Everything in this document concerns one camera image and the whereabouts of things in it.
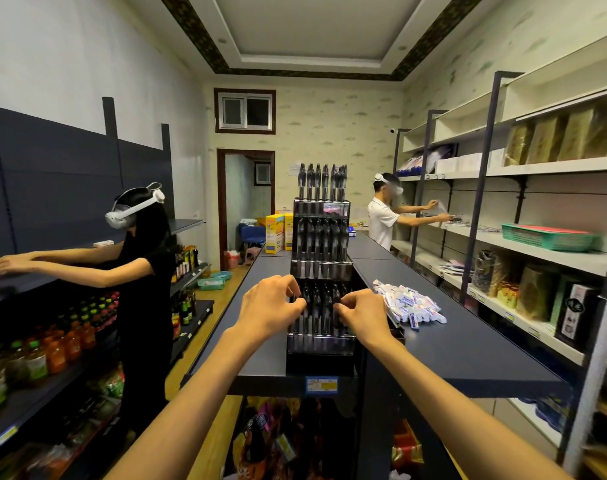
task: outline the woman in black dress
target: woman in black dress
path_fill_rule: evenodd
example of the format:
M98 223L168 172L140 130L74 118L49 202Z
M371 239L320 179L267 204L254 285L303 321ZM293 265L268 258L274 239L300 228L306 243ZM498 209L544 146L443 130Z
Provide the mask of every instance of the woman in black dress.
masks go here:
M160 184L120 195L107 222L127 230L125 241L96 249L34 251L0 258L0 275L42 273L79 285L117 288L117 320L125 375L122 415L140 435L166 404L172 322L170 279L174 253ZM110 269L71 266L101 265Z

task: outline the wooden floor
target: wooden floor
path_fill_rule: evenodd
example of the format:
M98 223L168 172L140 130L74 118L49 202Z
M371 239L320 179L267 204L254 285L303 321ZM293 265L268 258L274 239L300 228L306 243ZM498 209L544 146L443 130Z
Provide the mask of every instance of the wooden floor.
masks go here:
M247 266L239 266L232 270L232 278L226 283L223 290L197 292L198 299L214 300L214 311L188 345L183 358L179 359L170 371L166 379L167 399L172 400L179 392L181 379L194 362L196 355L199 354L205 340L219 320L219 316L232 299L247 272ZM189 480L219 480L240 406L241 396L229 395L225 398L188 476Z

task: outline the shirt sleeve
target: shirt sleeve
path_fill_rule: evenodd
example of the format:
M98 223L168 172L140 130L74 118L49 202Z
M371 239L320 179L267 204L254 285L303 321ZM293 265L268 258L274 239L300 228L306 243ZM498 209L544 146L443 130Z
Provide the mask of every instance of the shirt sleeve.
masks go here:
M392 227L397 219L399 219L399 214L395 214L390 207L381 206L373 212L373 218L386 227Z
M171 276L175 269L175 255L168 248L159 248L143 258L150 263L155 276Z

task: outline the ceiling trim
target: ceiling trim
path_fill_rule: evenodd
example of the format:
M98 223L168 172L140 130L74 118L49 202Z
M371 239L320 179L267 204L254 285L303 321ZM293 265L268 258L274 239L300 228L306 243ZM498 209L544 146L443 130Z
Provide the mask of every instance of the ceiling trim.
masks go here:
M389 74L231 68L189 0L161 1L215 74L402 81L482 0L451 0Z

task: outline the white shirt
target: white shirt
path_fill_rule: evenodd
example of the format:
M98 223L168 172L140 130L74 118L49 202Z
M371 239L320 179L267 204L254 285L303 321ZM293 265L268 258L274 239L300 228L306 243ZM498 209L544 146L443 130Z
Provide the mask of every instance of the white shirt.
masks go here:
M390 207L377 197L373 197L368 204L369 235L370 239L376 241L381 247L390 251L393 243L393 225L399 219Z

